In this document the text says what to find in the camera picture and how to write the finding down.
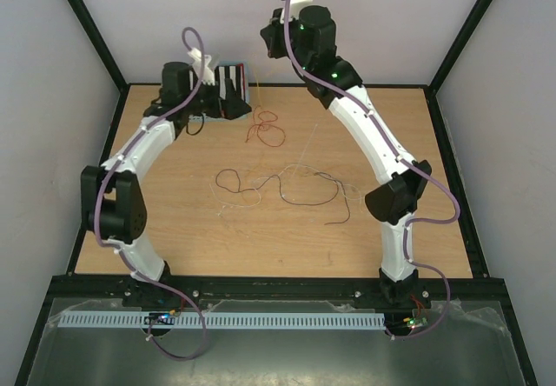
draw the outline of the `black bracket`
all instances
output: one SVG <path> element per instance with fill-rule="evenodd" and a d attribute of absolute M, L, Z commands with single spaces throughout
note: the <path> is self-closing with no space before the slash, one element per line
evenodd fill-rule
<path fill-rule="evenodd" d="M 433 168 L 427 160 L 414 166 L 430 175 Z M 365 195 L 365 204 L 374 218 L 382 223 L 398 223 L 403 216 L 417 210 L 417 201 L 423 195 L 427 179 L 408 169 L 401 175 L 394 173 L 392 180 Z"/>
<path fill-rule="evenodd" d="M 161 116 L 182 103 L 191 92 L 190 73 L 193 73 L 193 78 L 196 79 L 190 64 L 183 62 L 164 64 L 159 97 L 143 112 L 143 116 Z M 224 83 L 226 89 L 224 99 L 220 97 L 218 83 L 215 86 L 202 83 L 188 106 L 167 118 L 174 124 L 176 138 L 188 124 L 191 115 L 223 117 L 231 120 L 251 112 L 251 107 L 240 97 L 232 79 L 226 78 Z"/>
<path fill-rule="evenodd" d="M 280 16 L 281 8 L 275 9 L 269 25 L 261 30 L 261 37 L 271 58 L 288 55 Z M 336 24 L 328 8 L 318 5 L 303 8 L 299 19 L 289 23 L 289 30 L 295 59 L 306 72 L 342 90 L 363 85 L 353 66 L 336 55 Z M 342 97 L 312 80 L 302 76 L 300 78 L 307 85 L 311 95 L 319 99 L 325 109 L 336 97 Z"/>
<path fill-rule="evenodd" d="M 105 176 L 105 169 L 94 166 L 85 167 L 81 173 L 81 222 L 89 231 L 94 230 L 96 197 Z M 101 237 L 106 240 L 112 236 L 131 244 L 144 232 L 147 224 L 147 208 L 137 175 L 128 170 L 115 173 L 106 193 L 112 190 L 116 190 L 116 199 L 103 199 L 101 206 Z"/>

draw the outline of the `wire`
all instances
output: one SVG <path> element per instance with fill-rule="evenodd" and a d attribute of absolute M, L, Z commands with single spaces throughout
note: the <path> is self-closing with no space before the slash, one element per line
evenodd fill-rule
<path fill-rule="evenodd" d="M 193 33 L 193 35 L 195 35 L 195 38 L 197 39 L 197 42 L 199 43 L 199 50 L 201 52 L 201 70 L 200 70 L 200 75 L 199 76 L 202 77 L 202 75 L 204 73 L 204 70 L 205 70 L 205 67 L 206 67 L 205 66 L 204 44 L 202 42 L 201 36 L 199 35 L 199 33 L 197 32 L 196 29 L 194 29 L 192 27 L 186 27 L 182 31 L 182 41 L 183 41 L 183 44 L 185 45 L 185 47 L 188 50 L 191 50 L 191 47 L 189 46 L 189 44 L 187 42 L 187 38 L 186 38 L 186 35 L 187 35 L 188 32 Z M 126 156 L 135 148 L 135 146 L 139 143 L 139 141 L 141 141 L 143 136 L 145 136 L 159 122 L 164 121 L 168 116 L 175 114 L 178 110 L 181 110 L 185 106 L 187 106 L 191 102 L 191 100 L 195 97 L 197 91 L 201 87 L 201 83 L 202 83 L 202 81 L 198 80 L 197 83 L 195 84 L 194 88 L 191 90 L 191 93 L 189 94 L 189 96 L 182 103 L 180 103 L 179 105 L 177 105 L 173 109 L 169 110 L 165 114 L 159 116 L 158 118 L 154 119 L 149 124 L 147 124 L 147 126 L 145 127 L 145 130 L 140 130 L 137 133 L 137 135 L 134 136 L 133 139 L 129 142 L 129 144 L 122 150 L 122 153 L 118 156 L 118 159 L 114 162 L 114 165 L 110 168 L 108 173 L 106 173 L 106 176 L 104 177 L 103 181 L 101 182 L 101 187 L 98 190 L 98 195 L 96 197 L 95 214 L 94 214 L 94 218 L 93 218 L 93 230 L 95 232 L 95 239 L 96 239 L 96 242 L 98 243 L 98 245 L 100 245 L 101 247 L 114 248 L 116 250 L 116 252 L 118 253 L 118 255 L 120 256 L 120 258 L 122 259 L 123 263 L 128 267 L 128 269 L 131 271 L 132 274 L 135 274 L 136 277 L 142 279 L 145 282 L 151 283 L 158 288 L 165 289 L 169 292 L 172 292 L 172 293 L 178 295 L 186 303 L 189 303 L 191 305 L 191 307 L 194 309 L 194 311 L 199 315 L 199 318 L 201 320 L 201 325 L 202 325 L 202 343 L 199 345 L 199 347 L 197 348 L 196 351 L 194 351 L 193 353 L 191 353 L 188 356 L 177 356 L 177 355 L 172 354 L 172 353 L 168 352 L 167 350 L 165 350 L 156 341 L 156 339 L 150 334 L 151 328 L 156 323 L 157 320 L 152 321 L 151 324 L 149 325 L 149 330 L 148 330 L 148 334 L 147 334 L 147 341 L 153 343 L 163 355 L 165 355 L 166 357 L 168 357 L 172 360 L 176 360 L 176 361 L 193 360 L 194 358 L 197 358 L 198 356 L 200 356 L 208 346 L 207 325 L 205 323 L 205 318 L 204 318 L 201 310 L 195 304 L 195 302 L 193 302 L 187 295 L 185 295 L 180 290 L 175 289 L 171 286 L 168 286 L 167 284 L 160 283 L 160 282 L 158 282 L 154 279 L 151 279 L 151 278 L 145 276 L 144 274 L 142 274 L 140 271 L 138 271 L 133 266 L 133 264 L 131 264 L 129 262 L 129 260 L 123 254 L 123 251 L 120 249 L 120 247 L 117 244 L 110 243 L 110 242 L 105 243 L 102 239 L 102 236 L 101 236 L 100 216 L 101 216 L 101 208 L 102 208 L 102 205 L 103 205 L 104 193 L 106 192 L 109 181 L 112 178 L 112 176 L 116 173 L 117 168 L 122 163 L 125 162 Z"/>
<path fill-rule="evenodd" d="M 326 203 L 330 203 L 332 202 L 340 193 L 340 190 L 342 192 L 342 195 L 344 197 L 344 202 L 346 204 L 346 209 L 347 209 L 347 218 L 344 219 L 343 221 L 339 221 L 339 222 L 331 222 L 331 223 L 325 223 L 325 225 L 332 225 L 332 224 L 340 224 L 340 223 L 346 223 L 347 221 L 349 221 L 349 218 L 351 217 L 351 209 L 349 208 L 349 203 L 348 203 L 348 196 L 346 194 L 346 187 L 344 185 L 344 183 L 339 180 L 336 179 L 335 177 L 330 176 L 328 173 L 324 173 L 322 171 L 319 171 L 313 167 L 307 166 L 305 164 L 302 164 L 302 167 L 306 167 L 309 169 L 314 170 L 314 174 L 313 176 L 319 176 L 322 177 L 323 179 L 329 180 L 331 182 L 334 182 L 336 184 L 336 192 L 334 193 L 334 195 L 332 197 L 330 197 L 329 199 L 327 199 L 326 201 L 322 201 L 322 202 L 318 202 L 318 203 L 298 203 L 298 202 L 293 202 L 290 201 L 286 198 L 286 195 L 282 192 L 282 180 L 281 180 L 281 174 L 286 171 L 287 169 L 289 169 L 290 167 L 293 166 L 298 166 L 299 164 L 290 164 L 289 166 L 285 167 L 280 173 L 278 174 L 274 174 L 272 176 L 267 176 L 267 177 L 259 177 L 258 179 L 255 179 L 254 182 L 256 182 L 257 180 L 261 180 L 261 179 L 265 179 L 264 182 L 262 182 L 259 186 L 257 187 L 253 187 L 253 188 L 246 188 L 246 189 L 242 189 L 242 179 L 240 178 L 239 172 L 236 169 L 223 169 L 220 170 L 218 172 L 218 174 L 215 176 L 215 185 L 218 186 L 221 189 L 227 190 L 229 193 L 234 193 L 234 194 L 238 194 L 238 193 L 245 193 L 245 192 L 250 192 L 250 191 L 254 191 L 259 195 L 259 202 L 255 203 L 253 205 L 245 205 L 246 207 L 251 207 L 251 206 L 256 206 L 257 204 L 259 204 L 261 202 L 261 194 L 259 192 L 259 190 L 268 182 L 270 182 L 270 180 L 272 179 L 278 179 L 278 190 L 280 193 L 280 198 L 282 201 L 284 201 L 285 203 L 289 203 L 290 205 L 295 205 L 295 206 L 322 206 Z M 219 178 L 221 177 L 222 173 L 225 172 L 232 172 L 235 174 L 235 178 L 237 179 L 237 189 L 230 189 L 229 187 L 220 184 L 219 182 Z"/>
<path fill-rule="evenodd" d="M 201 113 L 201 127 L 199 127 L 199 130 L 195 131 L 194 133 L 189 132 L 189 120 L 188 120 L 188 123 L 185 124 L 185 133 L 188 136 L 196 136 L 202 131 L 202 128 L 204 126 L 205 126 L 205 115 Z"/>
<path fill-rule="evenodd" d="M 262 110 L 262 100 L 261 100 L 261 91 L 260 91 L 260 86 L 259 86 L 259 79 L 257 78 L 257 75 L 255 73 L 255 69 L 253 69 L 253 75 L 255 76 L 255 82 L 256 82 L 256 85 L 257 85 L 257 96 L 259 98 L 259 104 L 257 106 L 255 106 L 255 108 L 253 109 L 253 114 L 252 114 L 253 125 L 251 125 L 249 127 L 248 131 L 247 131 L 247 136 L 245 137 L 245 143 L 247 143 L 253 136 L 257 136 L 257 138 L 259 138 L 259 140 L 261 140 L 261 142 L 263 144 L 267 145 L 268 147 L 272 147 L 272 148 L 281 147 L 286 142 L 286 131 L 283 128 L 280 128 L 277 125 L 273 124 L 276 121 L 278 121 L 278 116 L 273 111 L 271 111 L 271 110 Z M 257 110 L 262 110 L 262 111 L 259 112 L 257 115 L 255 115 L 255 112 Z M 265 119 L 264 115 L 269 115 L 270 119 Z M 261 132 L 268 132 L 271 129 L 279 130 L 281 132 L 282 139 L 278 144 L 268 143 L 261 136 Z"/>
<path fill-rule="evenodd" d="M 406 221 L 406 223 L 404 225 L 403 255 L 404 255 L 405 259 L 415 267 L 421 267 L 422 269 L 429 269 L 429 270 L 432 270 L 432 271 L 436 272 L 442 278 L 442 281 L 444 282 L 444 285 L 446 286 L 446 306 L 444 306 L 444 308 L 442 309 L 442 312 L 440 313 L 440 317 L 433 324 L 431 324 L 430 326 L 428 326 L 426 329 L 422 330 L 421 332 L 418 332 L 418 333 L 416 333 L 414 335 L 411 335 L 411 336 L 402 337 L 402 338 L 417 338 L 419 336 L 422 336 L 422 335 L 426 334 L 427 332 L 430 332 L 432 329 L 436 328 L 442 322 L 442 320 L 446 317 L 446 314 L 448 312 L 448 308 L 450 306 L 451 291 L 450 291 L 450 284 L 448 283 L 448 280 L 447 280 L 446 276 L 444 275 L 444 273 L 442 273 L 439 269 L 436 269 L 434 266 L 431 266 L 429 264 L 424 264 L 424 263 L 417 263 L 409 257 L 409 254 L 407 252 L 407 236 L 408 236 L 408 231 L 409 231 L 408 228 L 409 228 L 409 225 L 412 225 L 413 223 L 437 223 L 437 224 L 453 223 L 453 222 L 457 221 L 458 218 L 460 217 L 460 205 L 458 204 L 458 201 L 455 198 L 455 196 L 452 193 L 450 193 L 450 190 L 447 189 L 442 183 L 440 183 L 434 177 L 429 176 L 427 173 L 424 173 L 423 171 L 417 169 L 410 162 L 408 162 L 403 157 L 401 157 L 400 152 L 392 144 L 392 142 L 390 141 L 386 131 L 382 128 L 379 121 L 374 117 L 374 115 L 372 115 L 370 109 L 363 102 L 361 102 L 359 99 L 357 99 L 355 96 L 349 94 L 345 90 L 340 89 L 337 86 L 334 86 L 334 85 L 332 85 L 328 82 L 325 82 L 324 80 L 321 80 L 320 78 L 306 72 L 301 67 L 301 65 L 299 64 L 299 62 L 295 58 L 294 52 L 292 50 L 291 38 L 290 38 L 290 34 L 289 34 L 289 32 L 290 32 L 289 31 L 289 19 L 290 19 L 289 18 L 289 11 L 290 11 L 291 1 L 292 0 L 286 0 L 286 3 L 284 5 L 284 42 L 286 44 L 286 51 L 288 53 L 288 57 L 289 57 L 291 63 L 294 65 L 295 69 L 299 72 L 299 74 L 302 77 L 307 77 L 309 80 L 312 80 L 313 82 L 318 83 L 319 85 L 324 86 L 325 88 L 332 90 L 333 92 L 335 92 L 338 95 L 342 95 L 343 97 L 346 97 L 347 99 L 349 99 L 350 101 L 355 103 L 358 107 L 360 107 L 363 110 L 363 112 L 365 112 L 366 116 L 373 122 L 374 126 L 379 131 L 382 138 L 384 139 L 384 142 L 386 143 L 388 148 L 392 151 L 392 153 L 395 155 L 396 159 L 399 158 L 400 163 L 405 165 L 408 169 L 417 173 L 419 176 L 427 179 L 434 186 L 436 186 L 437 188 L 442 190 L 448 196 L 450 201 L 452 201 L 453 208 L 454 208 L 454 213 L 453 213 L 453 216 L 451 218 L 448 218 L 448 219 L 410 218 Z M 388 328 L 386 328 L 386 332 L 392 337 L 392 339 L 396 338 L 396 337 L 394 337 L 394 335 L 392 335 L 392 333 L 389 331 Z"/>

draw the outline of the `black frame edge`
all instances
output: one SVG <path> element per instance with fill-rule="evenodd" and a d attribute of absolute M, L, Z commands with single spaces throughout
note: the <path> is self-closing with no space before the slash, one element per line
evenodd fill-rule
<path fill-rule="evenodd" d="M 526 381 L 527 386 L 536 386 L 537 376 L 533 370 L 533 365 L 531 364 L 531 359 L 527 353 L 527 348 L 525 342 L 523 341 L 523 336 L 521 335 L 521 329 L 518 325 L 518 320 L 513 311 L 513 306 L 510 304 L 506 307 L 502 307 L 504 313 L 504 319 L 510 334 L 512 335 L 512 342 L 515 348 L 515 353 L 518 356 L 518 361 L 520 362 L 521 373 Z"/>
<path fill-rule="evenodd" d="M 467 42 L 475 32 L 475 29 L 479 25 L 480 20 L 487 12 L 488 7 L 492 3 L 492 1 L 493 0 L 477 0 L 475 2 L 475 5 L 471 9 L 471 12 L 469 12 L 466 21 L 461 26 L 460 32 L 458 32 L 455 40 L 453 40 L 450 50 L 448 50 L 448 53 L 446 53 L 442 64 L 440 65 L 438 71 L 434 75 L 431 84 L 429 85 L 429 88 L 433 95 L 438 93 L 438 91 L 440 90 L 440 87 L 446 80 L 448 74 L 455 65 L 455 62 L 458 60 L 461 52 L 466 47 Z"/>
<path fill-rule="evenodd" d="M 160 86 L 160 82 L 132 82 L 130 86 Z M 249 82 L 250 87 L 259 86 L 261 88 L 304 88 L 305 83 L 256 83 Z M 395 83 L 364 83 L 363 86 L 366 88 L 385 88 L 385 89 L 426 89 L 428 85 L 426 84 L 395 84 Z"/>
<path fill-rule="evenodd" d="M 29 380 L 31 370 L 33 369 L 33 363 L 35 362 L 36 353 L 38 352 L 38 346 L 41 343 L 41 338 L 43 338 L 43 331 L 46 322 L 48 321 L 50 309 L 52 307 L 52 302 L 47 300 L 43 301 L 43 306 L 38 313 L 38 318 L 35 322 L 35 327 L 31 333 L 31 338 L 21 365 L 19 366 L 19 372 L 17 373 L 15 386 L 25 386 Z"/>
<path fill-rule="evenodd" d="M 455 161 L 452 144 L 450 143 L 450 138 L 447 133 L 446 125 L 444 124 L 440 106 L 436 100 L 436 95 L 430 89 L 425 89 L 425 99 L 427 100 L 428 113 L 433 124 L 434 134 L 436 135 L 436 142 L 440 151 L 442 164 L 444 165 L 444 171 L 446 172 L 448 185 L 453 195 L 460 203 L 460 232 L 463 237 L 463 243 L 465 244 L 467 260 L 469 261 L 473 278 L 490 277 L 487 261 L 485 260 L 483 250 L 480 246 L 479 235 L 475 228 L 465 188 L 461 180 L 460 168 Z"/>
<path fill-rule="evenodd" d="M 95 47 L 96 53 L 103 61 L 104 66 L 112 77 L 116 87 L 119 90 L 122 90 L 125 86 L 127 86 L 127 82 L 123 78 L 123 74 L 116 63 L 116 60 L 114 60 L 112 53 L 110 53 L 108 46 L 104 42 L 103 36 L 96 27 L 95 21 L 90 15 L 85 2 L 83 0 L 68 0 L 68 3 L 76 14 L 79 23 L 85 30 L 85 33 L 89 37 L 93 47 Z"/>
<path fill-rule="evenodd" d="M 114 145 L 114 139 L 116 138 L 116 132 L 122 119 L 123 110 L 125 108 L 125 103 L 128 100 L 130 86 L 126 84 L 120 90 L 120 96 L 118 97 L 118 102 L 116 108 L 114 109 L 114 115 L 112 116 L 112 122 L 110 123 L 110 128 L 108 135 L 106 136 L 106 141 L 104 142 L 103 153 L 101 154 L 100 163 L 108 160 L 112 146 Z M 83 240 L 85 239 L 86 230 L 80 226 L 77 231 L 76 241 L 73 245 L 73 250 L 71 251 L 71 256 L 69 256 L 68 267 L 66 273 L 71 275 L 76 271 L 77 261 L 79 260 L 79 254 L 81 253 L 81 248 L 83 246 Z"/>

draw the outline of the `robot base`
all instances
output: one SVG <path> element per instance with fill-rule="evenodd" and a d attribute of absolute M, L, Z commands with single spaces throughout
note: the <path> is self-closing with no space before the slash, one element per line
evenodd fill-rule
<path fill-rule="evenodd" d="M 409 296 L 413 293 L 416 297 L 421 297 L 422 289 L 418 284 L 419 271 L 417 269 L 403 280 L 394 282 L 390 277 L 386 276 L 382 269 L 379 269 L 379 278 L 381 280 L 381 292 L 386 301 L 392 305 L 406 303 Z"/>

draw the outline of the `gray metal surface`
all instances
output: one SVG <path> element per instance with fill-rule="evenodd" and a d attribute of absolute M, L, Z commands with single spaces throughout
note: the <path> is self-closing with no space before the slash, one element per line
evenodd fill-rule
<path fill-rule="evenodd" d="M 404 342 L 378 330 L 217 329 L 206 354 L 188 363 L 160 355 L 141 329 L 51 324 L 29 385 L 523 384 L 511 338 L 477 315 L 451 316 Z M 173 329 L 161 343 L 187 354 L 200 340 L 198 329 Z"/>

